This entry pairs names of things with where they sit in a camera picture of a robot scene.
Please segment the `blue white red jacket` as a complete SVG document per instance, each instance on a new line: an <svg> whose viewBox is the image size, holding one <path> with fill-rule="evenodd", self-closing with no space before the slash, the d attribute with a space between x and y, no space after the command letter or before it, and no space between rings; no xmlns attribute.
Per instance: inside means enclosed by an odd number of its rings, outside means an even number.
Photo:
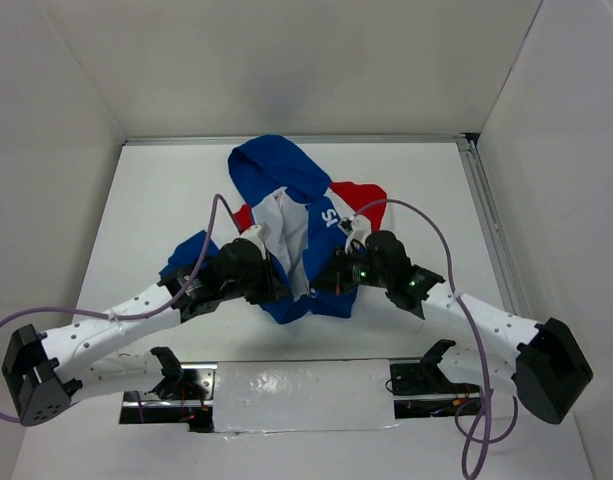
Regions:
<svg viewBox="0 0 613 480"><path fill-rule="evenodd" d="M278 324L291 323L309 313L348 318L357 290L335 295L315 290L310 282L345 247L340 228L345 217L364 215L372 232L381 228L387 193L376 184L334 181L295 143L280 135L264 135L234 148L227 159L232 184L243 199L234 227L215 223L179 244L168 266L200 269L224 245L241 238L254 224L265 223L270 234L265 250L277 261L291 297L258 305Z"/></svg>

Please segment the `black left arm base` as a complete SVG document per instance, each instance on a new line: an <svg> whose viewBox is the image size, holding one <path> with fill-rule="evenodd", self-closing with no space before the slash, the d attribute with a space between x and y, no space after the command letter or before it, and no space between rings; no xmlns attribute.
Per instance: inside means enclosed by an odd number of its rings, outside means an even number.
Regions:
<svg viewBox="0 0 613 480"><path fill-rule="evenodd" d="M212 433L217 365L181 363L168 347L154 347L150 353L162 379L148 390L124 393L119 423L179 423L191 432Z"/></svg>

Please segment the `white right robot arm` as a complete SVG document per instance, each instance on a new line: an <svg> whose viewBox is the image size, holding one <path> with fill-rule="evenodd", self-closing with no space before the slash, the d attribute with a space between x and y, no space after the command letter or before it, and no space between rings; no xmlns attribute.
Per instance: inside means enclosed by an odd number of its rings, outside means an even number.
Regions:
<svg viewBox="0 0 613 480"><path fill-rule="evenodd" d="M565 323L539 323L453 291L439 274L412 263L389 231L370 234L361 250L336 248L311 285L333 294L382 288L396 307L442 328L445 337L422 358L422 379L434 392L488 383L538 419L559 424L593 378Z"/></svg>

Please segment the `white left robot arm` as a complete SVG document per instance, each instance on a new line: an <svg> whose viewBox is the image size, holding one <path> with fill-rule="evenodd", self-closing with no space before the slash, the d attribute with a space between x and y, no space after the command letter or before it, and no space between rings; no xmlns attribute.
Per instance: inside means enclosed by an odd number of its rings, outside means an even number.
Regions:
<svg viewBox="0 0 613 480"><path fill-rule="evenodd" d="M279 265L256 240L237 238L192 265L168 266L158 283L100 318L39 332L32 325L10 338L2 374L18 420L45 423L84 399L118 391L162 400L192 386L193 376L168 347L141 355L123 348L160 330L214 312L224 301L253 305L290 298Z"/></svg>

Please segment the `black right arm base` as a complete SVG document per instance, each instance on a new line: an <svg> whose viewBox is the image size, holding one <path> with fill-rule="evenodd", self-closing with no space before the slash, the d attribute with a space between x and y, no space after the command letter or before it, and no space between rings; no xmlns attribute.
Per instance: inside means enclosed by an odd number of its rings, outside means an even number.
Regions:
<svg viewBox="0 0 613 480"><path fill-rule="evenodd" d="M385 388L393 396L397 420L475 415L481 407L480 390L475 384L455 383L440 372L438 365L452 340L439 340L417 359L391 360L390 378Z"/></svg>

